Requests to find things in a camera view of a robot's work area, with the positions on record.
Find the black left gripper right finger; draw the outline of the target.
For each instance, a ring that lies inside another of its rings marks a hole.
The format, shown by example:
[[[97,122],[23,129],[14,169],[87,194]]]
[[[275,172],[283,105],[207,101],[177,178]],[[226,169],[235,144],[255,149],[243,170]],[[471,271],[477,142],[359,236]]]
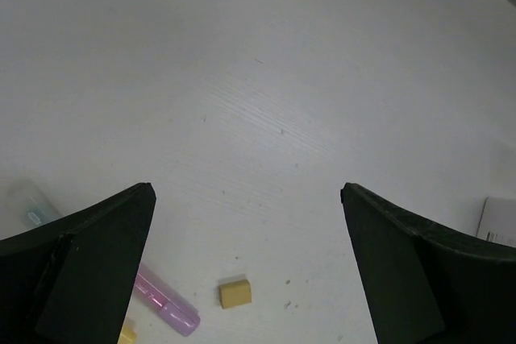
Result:
[[[379,343],[513,343],[515,249],[411,213],[356,183],[340,192]]]

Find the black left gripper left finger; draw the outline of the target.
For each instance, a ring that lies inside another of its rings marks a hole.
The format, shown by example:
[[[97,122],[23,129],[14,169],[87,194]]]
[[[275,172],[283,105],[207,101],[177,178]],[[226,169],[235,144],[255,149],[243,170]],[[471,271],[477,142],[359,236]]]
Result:
[[[138,183],[1,241],[3,343],[116,343],[156,193]]]

